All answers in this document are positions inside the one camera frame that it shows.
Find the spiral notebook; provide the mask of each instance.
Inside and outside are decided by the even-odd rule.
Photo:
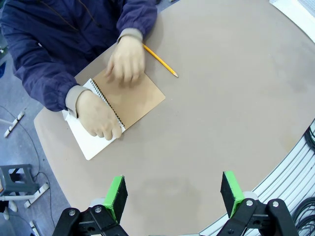
[[[84,87],[102,98],[113,109],[123,132],[165,99],[164,94],[145,74],[141,78],[141,83],[132,88],[108,83],[103,74],[104,71],[89,79]],[[69,113],[64,116],[87,160],[91,160],[115,140],[93,137],[84,129],[79,119]]]

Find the screw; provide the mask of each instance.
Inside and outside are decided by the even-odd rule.
[[[251,206],[253,205],[253,202],[252,202],[251,200],[248,200],[248,201],[246,202],[246,205],[248,205],[249,207],[251,207]]]
[[[75,210],[69,211],[69,215],[70,215],[70,216],[74,216],[74,215],[75,215]]]
[[[278,207],[278,206],[279,206],[279,203],[276,202],[276,201],[274,201],[274,202],[272,203],[272,205],[273,205],[274,207]]]
[[[100,208],[100,207],[95,208],[96,213],[100,213],[101,211],[102,211],[102,208]]]

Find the beige table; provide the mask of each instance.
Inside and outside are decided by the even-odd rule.
[[[195,233],[225,213],[222,171],[253,189],[315,117],[315,45],[265,0],[181,0],[146,44],[179,78],[146,55],[166,99],[120,140],[86,161],[61,113],[42,110],[36,130],[73,207],[85,210],[125,175],[129,235]],[[104,68],[102,56],[79,83]]]

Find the stool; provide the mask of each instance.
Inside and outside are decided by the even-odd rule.
[[[17,173],[19,169],[23,169],[24,178],[22,175]],[[3,190],[0,192],[0,196],[8,196],[11,193],[15,193],[17,196],[21,192],[27,194],[34,194],[38,189],[39,185],[34,183],[31,176],[31,165],[12,165],[12,166],[0,166],[0,180]]]

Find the beige cuff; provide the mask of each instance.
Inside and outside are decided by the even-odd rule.
[[[68,111],[70,112],[71,115],[73,115],[76,118],[78,118],[76,109],[77,100],[80,94],[85,90],[89,89],[76,85],[69,90],[69,92],[67,93],[67,97],[65,98],[65,105],[67,106]]]
[[[130,35],[130,36],[133,36],[137,39],[139,39],[141,42],[143,40],[143,35],[141,33],[140,30],[136,29],[136,28],[126,28],[122,31],[122,33],[120,34],[117,42],[119,42],[119,40],[123,37],[123,36],[126,36],[126,35]]]

